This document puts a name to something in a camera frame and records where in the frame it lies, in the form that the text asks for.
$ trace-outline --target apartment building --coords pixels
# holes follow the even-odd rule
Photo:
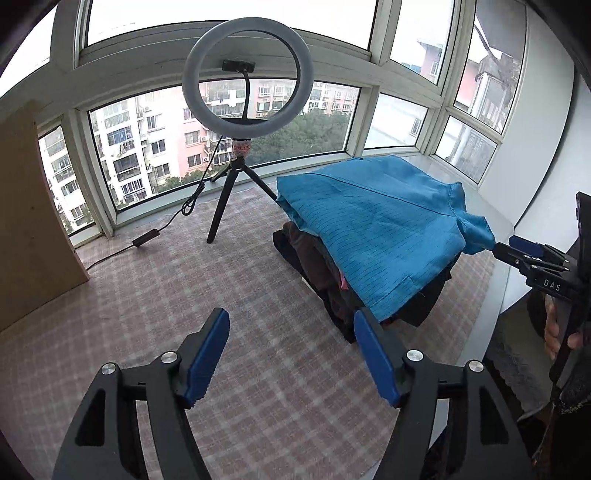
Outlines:
[[[294,80],[252,79],[248,116],[263,118],[289,100]],[[221,118],[239,117],[246,101],[244,80],[203,82],[209,109]],[[357,89],[315,82],[302,113],[351,113]],[[181,87],[157,90],[99,108],[90,114],[105,180],[118,208],[162,193],[195,171],[204,171],[219,135],[192,114]],[[213,164],[232,158],[232,140],[220,143]]]
[[[156,134],[163,129],[157,126],[160,113],[148,115],[152,109],[147,105],[145,111],[138,111],[134,100],[122,100],[90,114],[100,165],[118,207],[153,195],[148,177],[152,167],[144,158],[144,147],[150,148],[148,130],[157,148],[164,152],[166,147],[163,133]]]
[[[289,100],[295,80],[285,79],[253,79],[251,80],[252,102],[248,106],[248,116],[264,118],[278,112]],[[302,110],[319,109],[331,115],[333,113],[349,114],[353,111],[358,89],[334,83],[314,82],[310,99]]]
[[[53,202],[67,233],[93,219],[76,181],[61,127],[39,140],[39,150]]]

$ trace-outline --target ring light stand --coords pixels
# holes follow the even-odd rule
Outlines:
[[[199,91],[199,74],[203,60],[208,52],[226,37],[243,31],[260,31],[277,38],[289,49],[295,61],[296,81],[293,94],[284,107],[268,120],[246,117],[249,101],[248,73],[252,73],[254,70],[254,64],[252,63],[225,61],[222,67],[222,70],[239,72],[245,77],[247,93],[242,118],[223,119],[217,117],[207,107]],[[236,155],[235,159],[230,160],[230,164],[225,170],[211,179],[211,181],[216,181],[219,177],[227,173],[226,181],[207,236],[208,244],[212,243],[215,239],[217,228],[222,220],[224,209],[232,192],[232,187],[241,171],[246,173],[273,201],[277,199],[277,196],[267,184],[252,168],[246,165],[245,157],[250,150],[250,139],[273,133],[289,124],[300,114],[312,91],[312,85],[314,83],[313,72],[310,51],[302,38],[284,24],[269,20],[268,18],[246,17],[221,23],[205,33],[191,49],[183,72],[183,95],[187,106],[195,118],[205,127],[220,135],[231,137],[233,140],[232,149]]]

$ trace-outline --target pink fabric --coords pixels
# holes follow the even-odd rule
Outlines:
[[[340,273],[340,289],[341,290],[348,290],[349,284],[347,283],[347,279],[345,278],[345,274],[342,273],[340,269],[339,269],[339,273]]]

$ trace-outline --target sky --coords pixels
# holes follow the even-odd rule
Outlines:
[[[51,30],[56,8],[49,12],[27,35],[0,77],[0,97],[49,61]]]
[[[93,0],[89,23],[89,44],[140,28],[175,22],[231,20],[266,17],[289,27],[308,30],[368,48],[375,2],[370,0],[225,0],[216,3],[195,0]],[[404,0],[391,58],[422,65],[425,50],[417,40],[447,43],[453,0]],[[49,61],[54,8],[31,31],[0,77],[0,96],[20,80]],[[500,58],[501,53],[493,50]],[[479,62],[486,56],[476,34],[468,58]]]

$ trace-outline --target tree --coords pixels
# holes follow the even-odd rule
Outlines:
[[[82,205],[82,207],[80,207],[80,210],[82,210],[82,215],[84,217],[85,224],[92,223],[92,222],[95,221],[92,218],[92,215],[90,214],[90,210],[88,209],[88,207],[86,206],[86,204]]]
[[[70,235],[74,231],[74,229],[72,228],[72,224],[66,218],[66,215],[64,214],[63,210],[61,212],[58,212],[58,215],[60,216],[60,220],[64,226],[64,229],[66,229],[66,233]]]
[[[222,171],[226,168],[227,163],[222,163],[219,165],[212,165],[209,170],[207,171],[206,179],[209,177],[213,177],[217,172]],[[185,174],[184,177],[168,177],[166,182],[162,185],[157,186],[156,193],[167,192],[169,190],[175,189],[182,185],[186,185],[188,183],[193,183],[201,180],[203,176],[203,170],[193,170],[191,173]]]
[[[254,139],[246,163],[258,165],[284,158],[341,151],[349,119],[346,113],[327,115],[322,110],[299,115],[281,130]]]

